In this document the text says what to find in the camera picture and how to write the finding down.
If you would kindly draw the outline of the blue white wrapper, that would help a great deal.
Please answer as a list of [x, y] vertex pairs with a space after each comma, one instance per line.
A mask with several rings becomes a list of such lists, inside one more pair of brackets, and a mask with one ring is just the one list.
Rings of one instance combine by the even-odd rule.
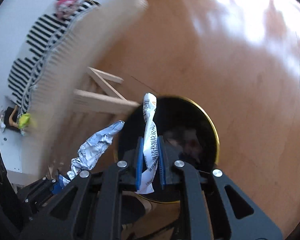
[[124, 124], [125, 122], [121, 120], [111, 124], [94, 133], [79, 147], [77, 157], [71, 159], [70, 170], [66, 173], [68, 178], [61, 174], [58, 176], [62, 189], [81, 171], [91, 171], [96, 166], [98, 160], [112, 144], [114, 136], [121, 131]]

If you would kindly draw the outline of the white barcode wrapper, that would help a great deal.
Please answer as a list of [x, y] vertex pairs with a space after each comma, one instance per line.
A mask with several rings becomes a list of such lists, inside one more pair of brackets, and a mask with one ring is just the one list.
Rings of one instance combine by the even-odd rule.
[[153, 193], [152, 182], [158, 167], [158, 134], [154, 122], [154, 115], [157, 108], [157, 98], [151, 93], [143, 97], [143, 118], [145, 121], [145, 132], [141, 140], [137, 168], [137, 194]]

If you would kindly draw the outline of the black gold trash bin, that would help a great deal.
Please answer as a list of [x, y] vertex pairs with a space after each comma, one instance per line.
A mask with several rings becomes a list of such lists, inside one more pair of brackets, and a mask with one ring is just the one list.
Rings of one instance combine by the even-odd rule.
[[[217, 130], [208, 114], [190, 99], [179, 96], [157, 98], [154, 123], [158, 137], [179, 150], [179, 159], [191, 164], [202, 172], [211, 172], [219, 162], [220, 142]], [[142, 105], [137, 107], [125, 120], [119, 133], [117, 155], [135, 149], [138, 138], [143, 137], [145, 122]], [[152, 183], [154, 192], [141, 194], [149, 201], [171, 204], [179, 201], [174, 189], [162, 191], [157, 170]]]

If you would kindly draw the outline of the white cabinet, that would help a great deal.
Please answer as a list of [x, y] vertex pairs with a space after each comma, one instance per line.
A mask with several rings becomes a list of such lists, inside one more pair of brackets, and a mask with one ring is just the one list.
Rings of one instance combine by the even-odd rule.
[[21, 168], [21, 134], [0, 125], [0, 152], [7, 170], [22, 172]]

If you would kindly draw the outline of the yellow green wrapper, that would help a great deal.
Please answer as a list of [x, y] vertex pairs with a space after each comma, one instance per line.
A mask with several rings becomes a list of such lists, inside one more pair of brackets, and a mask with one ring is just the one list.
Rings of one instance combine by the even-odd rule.
[[24, 131], [28, 127], [37, 128], [37, 122], [30, 113], [22, 114], [18, 117], [18, 129]]

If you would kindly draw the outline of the pink plush pillow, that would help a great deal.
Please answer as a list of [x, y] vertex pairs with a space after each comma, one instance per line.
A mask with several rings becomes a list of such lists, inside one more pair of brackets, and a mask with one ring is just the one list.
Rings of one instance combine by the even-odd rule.
[[58, 19], [67, 18], [79, 6], [79, 0], [58, 0], [56, 2], [56, 16]]

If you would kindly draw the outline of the wooden table leg frame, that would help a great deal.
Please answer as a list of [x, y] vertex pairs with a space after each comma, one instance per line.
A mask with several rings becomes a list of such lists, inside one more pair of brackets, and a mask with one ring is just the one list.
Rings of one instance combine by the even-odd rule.
[[126, 116], [141, 103], [135, 86], [120, 76], [87, 67], [74, 90], [70, 116], [80, 128], [101, 128]]

